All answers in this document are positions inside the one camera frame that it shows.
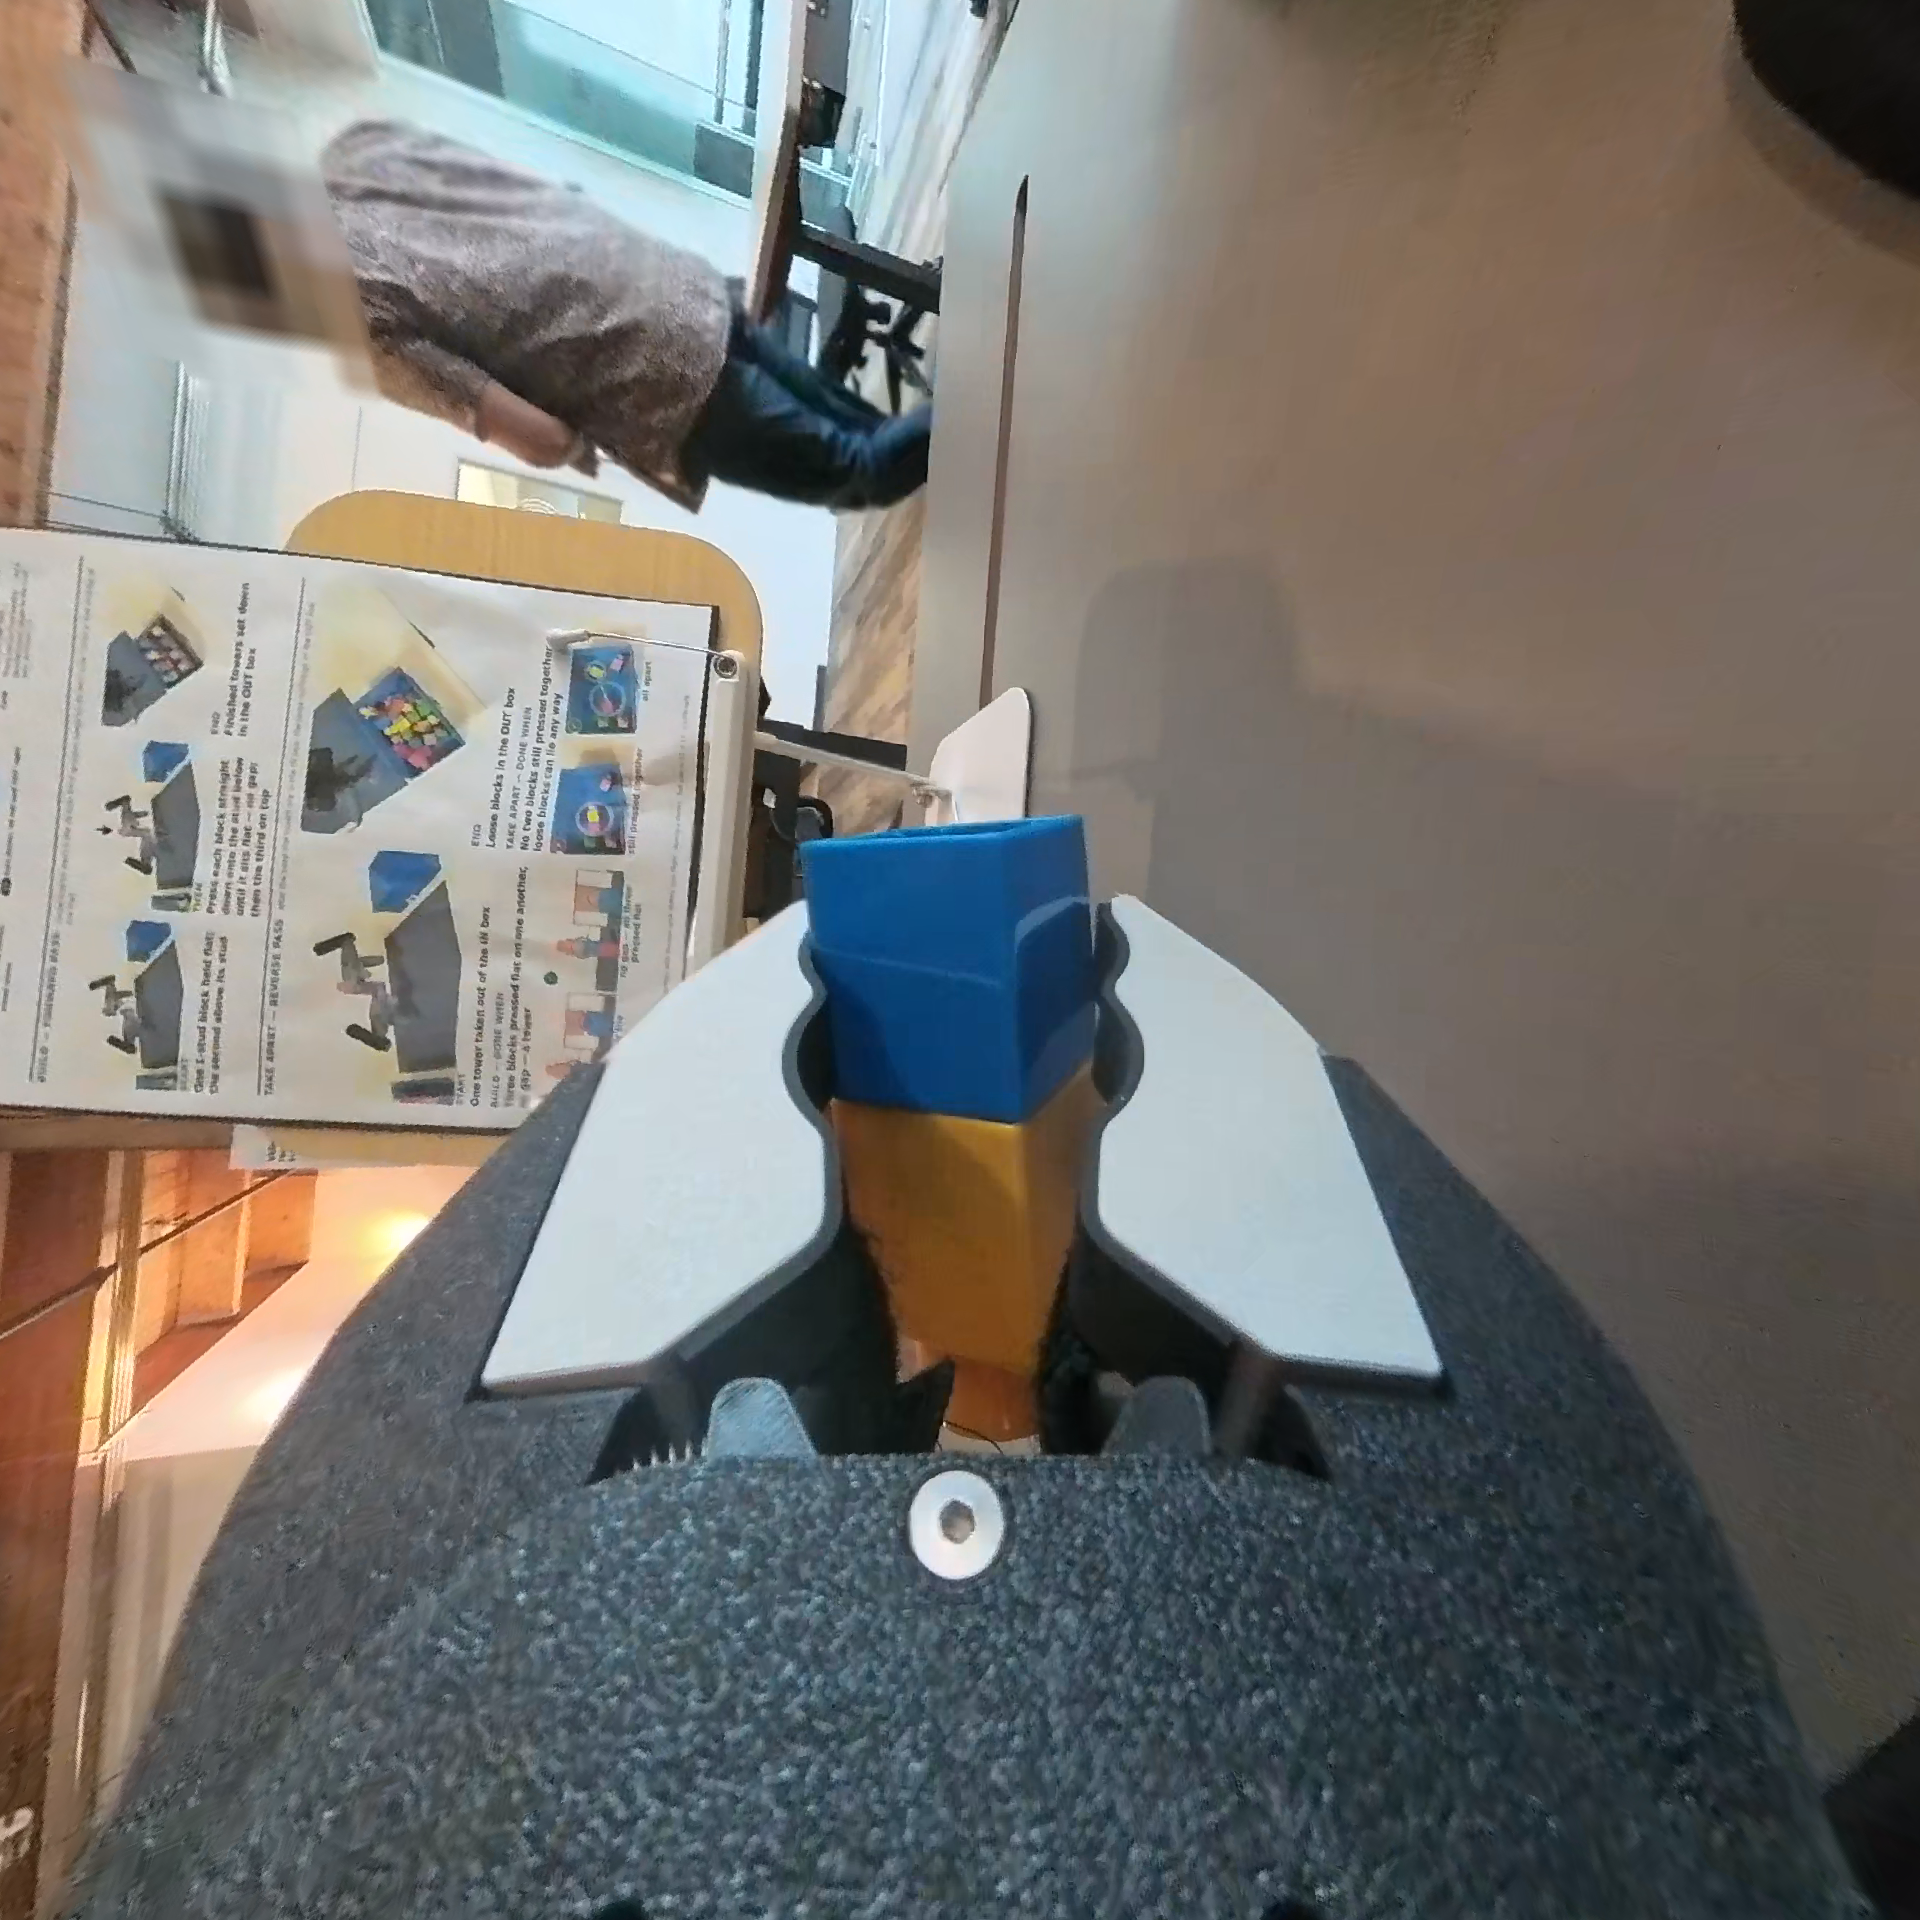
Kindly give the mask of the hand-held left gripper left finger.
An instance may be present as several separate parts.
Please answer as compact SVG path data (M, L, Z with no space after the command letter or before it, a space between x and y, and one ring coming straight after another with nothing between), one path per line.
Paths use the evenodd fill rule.
M802 1063L824 1011L793 902L612 1044L483 1363L490 1396L639 1386L832 1249L841 1177Z

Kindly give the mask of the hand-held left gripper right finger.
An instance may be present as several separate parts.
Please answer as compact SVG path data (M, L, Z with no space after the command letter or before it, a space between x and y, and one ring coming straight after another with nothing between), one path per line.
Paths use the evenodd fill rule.
M1227 1356L1287 1381L1439 1387L1445 1366L1333 1089L1268 989L1137 897L1103 905L1107 1110L1088 1238Z

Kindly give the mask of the yellow toy block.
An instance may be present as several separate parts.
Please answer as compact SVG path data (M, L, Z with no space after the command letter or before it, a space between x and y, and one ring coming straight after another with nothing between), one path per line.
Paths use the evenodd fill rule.
M1041 1433L1041 1348L1103 1105L1071 1074L1024 1119L834 1100L848 1213L881 1271L913 1373L949 1359L949 1427Z

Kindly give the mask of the blue toy block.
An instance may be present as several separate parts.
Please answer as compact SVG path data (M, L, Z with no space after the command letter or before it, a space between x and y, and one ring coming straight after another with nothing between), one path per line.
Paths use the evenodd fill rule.
M800 868L837 1097L1023 1123L1090 1063L1080 815L834 837Z

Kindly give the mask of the white paper notice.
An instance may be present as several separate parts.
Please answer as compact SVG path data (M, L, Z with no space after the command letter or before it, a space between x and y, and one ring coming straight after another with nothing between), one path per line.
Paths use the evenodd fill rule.
M228 1166L248 1172L481 1167L509 1133L236 1123Z

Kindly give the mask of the laminated instruction sheet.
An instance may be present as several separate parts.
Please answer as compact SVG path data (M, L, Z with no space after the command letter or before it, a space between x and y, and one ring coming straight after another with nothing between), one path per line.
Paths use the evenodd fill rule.
M5 531L9 1110L509 1129L708 947L715 607Z

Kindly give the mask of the instruction poster board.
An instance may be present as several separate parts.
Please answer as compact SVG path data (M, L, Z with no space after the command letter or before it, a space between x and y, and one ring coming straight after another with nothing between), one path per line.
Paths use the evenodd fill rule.
M746 569L720 546L652 525L540 519L443 495L356 490L306 513L283 550L301 577L322 562L429 578L569 591L593 601L708 607L699 825L689 834L679 981L751 935L746 915L752 734L763 620Z

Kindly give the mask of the black office chair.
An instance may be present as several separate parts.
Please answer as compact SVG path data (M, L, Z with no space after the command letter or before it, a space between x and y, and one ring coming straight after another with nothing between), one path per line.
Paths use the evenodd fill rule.
M872 357L881 362L881 379L888 412L901 415L908 402L930 401L932 385L922 342L922 325L929 311L917 303L892 302L839 283L837 308L817 354L817 370L837 389L852 393L872 412L876 402L859 389L863 370Z

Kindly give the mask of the black mouse pad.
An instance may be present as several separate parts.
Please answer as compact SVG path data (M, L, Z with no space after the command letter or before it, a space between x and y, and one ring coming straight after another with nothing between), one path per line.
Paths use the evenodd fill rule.
M1917 1916L1917 1713L1837 1777L1825 1807L1845 1862L1882 1918Z

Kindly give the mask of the long wooden desk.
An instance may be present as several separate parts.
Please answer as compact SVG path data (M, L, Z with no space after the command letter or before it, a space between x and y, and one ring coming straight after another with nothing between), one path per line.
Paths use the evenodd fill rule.
M847 289L939 316L945 271L829 231L802 205L804 153L834 147L850 82L852 3L757 4L760 55L752 94L752 262L744 303L773 325L793 261L826 269Z

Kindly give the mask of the black textured mat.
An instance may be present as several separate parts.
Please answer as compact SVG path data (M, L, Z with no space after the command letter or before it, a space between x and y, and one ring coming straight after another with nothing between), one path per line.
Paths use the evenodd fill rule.
M1917 4L1735 3L1767 97L1874 180L1917 196Z

